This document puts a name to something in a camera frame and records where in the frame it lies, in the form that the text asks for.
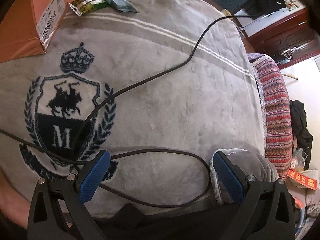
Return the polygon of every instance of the red paper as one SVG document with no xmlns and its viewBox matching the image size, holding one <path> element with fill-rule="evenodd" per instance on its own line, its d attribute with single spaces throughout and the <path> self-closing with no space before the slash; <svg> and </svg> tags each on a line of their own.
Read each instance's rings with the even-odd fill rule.
<svg viewBox="0 0 320 240">
<path fill-rule="evenodd" d="M 309 178 L 293 170 L 288 170 L 287 176 L 303 186 L 317 190 L 317 181 L 313 178 Z"/>
</svg>

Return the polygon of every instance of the shield emblem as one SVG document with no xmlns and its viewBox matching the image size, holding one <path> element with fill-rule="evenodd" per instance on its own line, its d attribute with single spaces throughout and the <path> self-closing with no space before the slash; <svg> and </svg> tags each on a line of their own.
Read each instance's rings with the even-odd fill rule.
<svg viewBox="0 0 320 240">
<path fill-rule="evenodd" d="M 100 84 L 73 73 L 46 77 L 35 107 L 35 130 L 40 145 L 68 160 L 77 160 L 92 138 L 96 117 L 85 126 L 74 153 L 73 140 L 80 126 L 97 106 Z M 67 163 L 52 158 L 59 166 Z"/>
</svg>

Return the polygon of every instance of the patterned pillow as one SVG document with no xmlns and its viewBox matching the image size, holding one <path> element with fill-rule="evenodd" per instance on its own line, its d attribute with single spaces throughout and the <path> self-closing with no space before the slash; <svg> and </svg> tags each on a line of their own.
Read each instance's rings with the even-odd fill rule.
<svg viewBox="0 0 320 240">
<path fill-rule="evenodd" d="M 279 177 L 286 178 L 292 159 L 292 128 L 288 92 L 282 74 L 269 56 L 252 62 L 262 87 L 266 113 L 266 154 Z"/>
</svg>

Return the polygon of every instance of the white wall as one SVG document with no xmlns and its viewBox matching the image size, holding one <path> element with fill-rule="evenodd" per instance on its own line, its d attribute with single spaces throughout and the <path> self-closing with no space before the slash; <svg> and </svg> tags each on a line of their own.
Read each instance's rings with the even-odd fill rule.
<svg viewBox="0 0 320 240">
<path fill-rule="evenodd" d="M 304 103 L 307 129 L 313 135 L 310 169 L 320 171 L 320 72 L 315 60 L 308 59 L 281 71 L 298 78 L 284 77 L 291 100 Z"/>
</svg>

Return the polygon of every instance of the laurel wreath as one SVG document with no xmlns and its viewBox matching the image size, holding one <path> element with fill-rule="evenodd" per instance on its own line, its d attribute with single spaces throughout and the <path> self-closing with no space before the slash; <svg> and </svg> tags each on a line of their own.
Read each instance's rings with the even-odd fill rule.
<svg viewBox="0 0 320 240">
<path fill-rule="evenodd" d="M 26 108 L 24 110 L 24 117 L 25 117 L 24 120 L 26 122 L 26 127 L 30 137 L 32 138 L 33 143 L 40 146 L 37 135 L 36 135 L 35 125 L 34 125 L 35 123 L 31 113 L 33 95 L 36 91 L 39 80 L 40 80 L 40 76 L 37 77 L 35 80 L 33 80 L 32 84 L 29 87 L 29 92 L 27 93 L 27 100 L 25 101 Z"/>
<path fill-rule="evenodd" d="M 113 88 L 110 88 L 107 83 L 105 83 L 104 94 L 106 98 L 110 97 L 113 94 Z M 116 117 L 116 103 L 112 99 L 105 105 L 105 112 L 103 114 L 101 123 L 98 124 L 97 130 L 94 131 L 92 143 L 89 146 L 89 149 L 84 153 L 80 158 L 81 161 L 88 160 L 96 150 L 99 150 L 101 145 L 106 141 L 106 137 L 110 135 L 111 128 L 113 127 L 113 120 Z"/>
</svg>

